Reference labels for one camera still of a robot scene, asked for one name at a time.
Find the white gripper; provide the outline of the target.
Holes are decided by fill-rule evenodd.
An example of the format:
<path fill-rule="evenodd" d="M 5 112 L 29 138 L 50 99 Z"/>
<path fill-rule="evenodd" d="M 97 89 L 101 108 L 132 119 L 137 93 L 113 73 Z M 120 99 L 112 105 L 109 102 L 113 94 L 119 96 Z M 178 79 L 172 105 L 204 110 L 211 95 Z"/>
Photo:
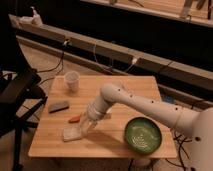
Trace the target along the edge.
<path fill-rule="evenodd" d="M 78 128 L 78 138 L 82 139 L 87 135 L 87 132 L 92 130 L 97 125 L 96 121 L 93 121 L 89 116 L 84 113 L 79 122 L 80 128 Z"/>

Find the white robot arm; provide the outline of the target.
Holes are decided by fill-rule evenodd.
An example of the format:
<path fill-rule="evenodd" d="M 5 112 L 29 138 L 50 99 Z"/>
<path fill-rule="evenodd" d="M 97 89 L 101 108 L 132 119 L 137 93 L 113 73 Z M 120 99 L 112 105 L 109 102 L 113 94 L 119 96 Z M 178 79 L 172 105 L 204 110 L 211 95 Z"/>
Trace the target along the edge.
<path fill-rule="evenodd" d="M 190 171 L 213 171 L 213 107 L 201 112 L 148 99 L 126 91 L 122 86 L 104 84 L 80 121 L 85 135 L 107 110 L 120 103 L 192 139 Z"/>

